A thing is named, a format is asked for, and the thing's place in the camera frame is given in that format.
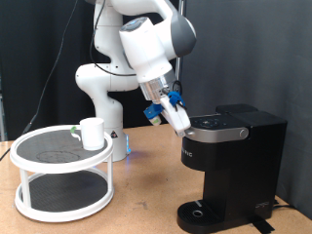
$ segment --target stand leg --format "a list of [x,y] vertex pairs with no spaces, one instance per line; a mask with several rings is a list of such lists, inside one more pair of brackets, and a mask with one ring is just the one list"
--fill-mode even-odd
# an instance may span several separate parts
[[113,188],[113,154],[107,160],[108,190]]
[[3,124],[3,113],[2,113],[2,95],[0,96],[0,132],[1,132],[1,141],[5,141],[5,134],[4,134],[4,124]]
[[29,192],[29,181],[28,172],[23,169],[19,169],[20,180],[21,180],[21,191],[23,203],[31,208],[30,192]]

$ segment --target coffee maker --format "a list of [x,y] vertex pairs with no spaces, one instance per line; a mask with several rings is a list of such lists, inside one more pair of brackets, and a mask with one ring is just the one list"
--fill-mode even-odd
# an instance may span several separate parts
[[246,104],[190,120],[181,161],[205,172],[204,192],[178,208],[180,228],[213,233],[271,217],[287,121]]

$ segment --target coffee maker logo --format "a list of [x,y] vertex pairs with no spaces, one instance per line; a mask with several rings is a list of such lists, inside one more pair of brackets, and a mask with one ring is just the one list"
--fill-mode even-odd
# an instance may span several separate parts
[[193,153],[192,153],[192,152],[186,151],[185,149],[183,149],[183,147],[182,147],[182,152],[183,152],[184,154],[186,154],[187,156],[189,156],[189,157],[193,157]]

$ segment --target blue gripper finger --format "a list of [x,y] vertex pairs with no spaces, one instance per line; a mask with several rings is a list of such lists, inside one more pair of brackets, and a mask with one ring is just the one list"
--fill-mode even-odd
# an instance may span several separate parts
[[185,102],[182,96],[176,91],[169,92],[168,97],[169,97],[169,102],[173,107],[175,107],[179,101],[183,104],[183,106],[185,105]]

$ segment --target black curtain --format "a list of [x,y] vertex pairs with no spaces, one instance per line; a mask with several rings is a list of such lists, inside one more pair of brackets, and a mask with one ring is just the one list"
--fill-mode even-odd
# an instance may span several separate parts
[[312,1],[188,0],[189,116],[246,103],[288,120],[277,195],[312,218]]
[[[9,140],[21,135],[36,112],[74,3],[75,0],[0,2],[0,74]],[[153,23],[161,21],[156,14],[148,16]],[[91,62],[93,19],[94,6],[79,0],[64,38],[57,69],[31,130],[76,124],[83,118],[95,116],[92,101],[75,82],[78,67]],[[97,62],[109,62],[109,58],[96,50],[93,54]],[[124,128],[150,125],[143,114],[150,101],[145,100],[140,88],[109,95],[124,106]]]

